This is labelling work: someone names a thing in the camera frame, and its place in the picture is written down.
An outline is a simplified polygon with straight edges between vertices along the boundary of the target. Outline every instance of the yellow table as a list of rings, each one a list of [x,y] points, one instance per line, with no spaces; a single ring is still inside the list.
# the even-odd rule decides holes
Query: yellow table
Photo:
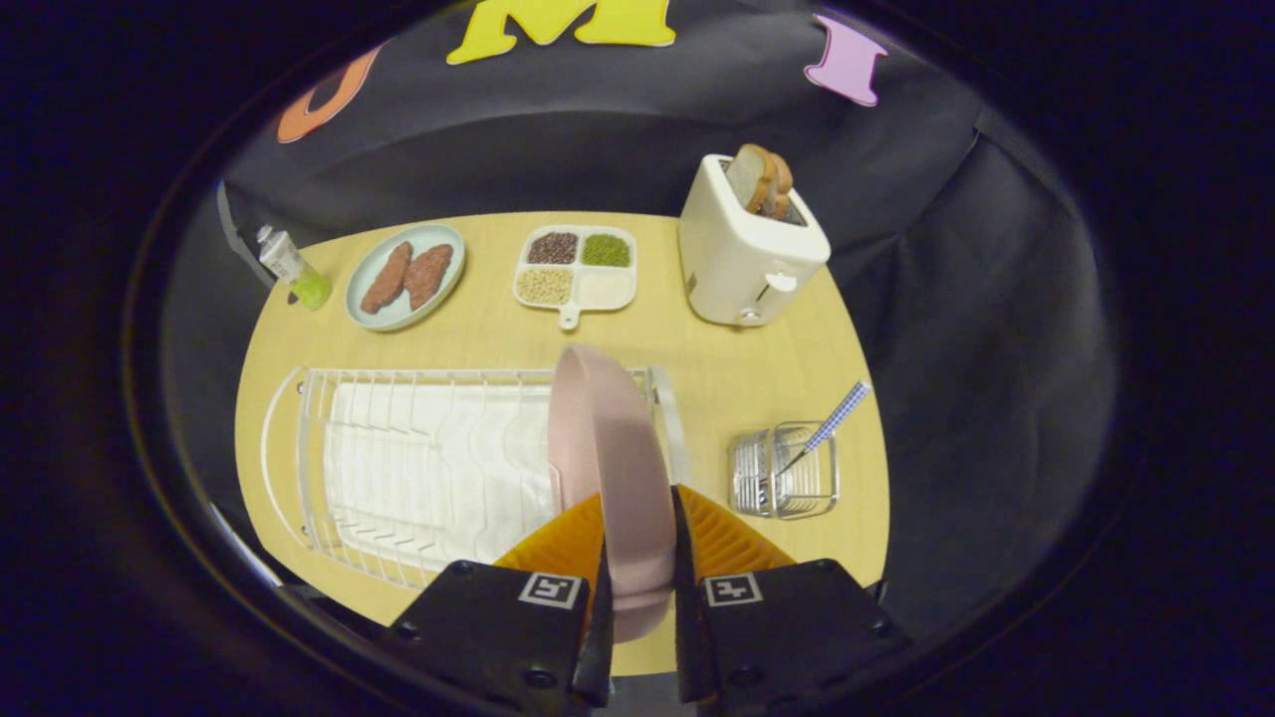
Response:
[[[300,397],[280,394],[261,455],[265,413],[275,389],[298,366],[325,369],[552,369],[564,344],[589,343],[625,366],[668,370],[686,431],[695,490],[727,505],[727,447],[738,434],[787,420],[822,420],[856,380],[870,380],[840,295],[820,269],[766,327],[733,328],[701,320],[682,290],[677,219],[594,212],[529,212],[437,219],[465,239],[464,273],[451,295],[421,323],[393,333],[357,327],[343,297],[360,259],[395,231],[388,227],[307,248],[303,254],[332,278],[332,299],[317,311],[288,305],[275,286],[261,310],[240,378],[235,452],[252,527],[266,550],[333,600],[390,624],[418,595],[326,558],[279,518],[266,492],[266,466],[279,510],[303,524],[296,490],[295,427]],[[528,309],[511,293],[514,267],[528,235],[551,223],[627,230],[638,241],[638,295],[615,313],[585,313],[567,334],[557,313]],[[861,584],[881,578],[890,528],[885,441],[873,394],[836,434],[841,489],[838,505],[806,521],[746,518],[797,560],[833,558]],[[616,647],[612,674],[676,670],[673,620]]]

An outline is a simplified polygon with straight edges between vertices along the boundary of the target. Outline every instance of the plate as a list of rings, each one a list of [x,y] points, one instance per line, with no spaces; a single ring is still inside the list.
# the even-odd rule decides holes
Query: plate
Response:
[[[550,464],[562,509],[602,492],[616,643],[668,614],[677,523],[664,452],[632,374],[597,348],[570,344],[550,387]]]
[[[381,306],[380,311],[375,314],[363,311],[358,306],[363,301],[363,295],[367,293],[372,282],[376,281],[376,274],[381,273],[381,268],[385,267],[385,262],[389,259],[390,253],[394,251],[394,248],[404,241],[412,245],[413,259],[441,244],[451,245],[451,264],[442,274],[442,283],[439,286],[439,292],[416,311],[412,310],[412,300],[408,297],[405,288],[403,293],[399,293],[398,299]],[[374,332],[391,332],[412,325],[428,315],[430,311],[433,311],[451,293],[451,287],[460,278],[460,270],[464,269],[464,265],[465,241],[460,239],[460,233],[456,230],[446,225],[421,225],[403,230],[377,244],[375,249],[363,256],[358,267],[354,268],[354,273],[349,277],[349,286],[346,287],[346,313],[349,314],[352,322]]]

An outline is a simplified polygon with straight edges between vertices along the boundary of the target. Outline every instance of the letter m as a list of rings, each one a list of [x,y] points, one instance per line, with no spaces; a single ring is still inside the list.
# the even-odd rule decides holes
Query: letter m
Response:
[[[509,52],[518,40],[505,34],[513,19],[537,45],[548,45],[593,8],[593,18],[575,31],[575,38],[590,45],[641,45],[660,47],[677,37],[664,24],[668,0],[482,0],[469,17],[460,47],[448,55],[459,65]]]

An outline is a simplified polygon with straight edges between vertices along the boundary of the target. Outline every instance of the toaster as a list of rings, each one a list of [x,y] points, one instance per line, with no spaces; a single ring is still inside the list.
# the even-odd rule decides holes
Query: toaster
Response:
[[[745,211],[725,179],[729,163],[724,154],[700,161],[677,222],[682,279],[700,318],[760,327],[827,263],[831,248],[796,189],[783,221]]]

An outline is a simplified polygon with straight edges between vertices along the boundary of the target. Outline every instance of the light blue plate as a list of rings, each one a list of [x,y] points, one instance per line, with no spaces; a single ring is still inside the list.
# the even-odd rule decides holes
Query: light blue plate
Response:
[[[381,268],[385,267],[385,262],[389,259],[390,253],[394,251],[394,248],[404,241],[412,245],[413,259],[440,244],[451,245],[451,264],[448,267],[446,273],[442,274],[442,285],[439,286],[439,292],[416,311],[412,310],[412,300],[408,297],[405,288],[398,299],[381,306],[380,311],[375,314],[363,311],[358,307],[363,301],[363,295],[367,293],[372,282],[376,281],[376,274],[381,273]],[[346,287],[346,313],[349,314],[349,318],[356,324],[374,332],[390,332],[414,324],[448,299],[448,295],[451,293],[451,287],[460,278],[460,270],[464,269],[464,265],[465,241],[460,239],[456,230],[446,225],[421,225],[403,230],[377,244],[375,249],[367,253],[367,256],[363,256],[358,267],[354,268],[354,273],[349,277],[349,286]]]

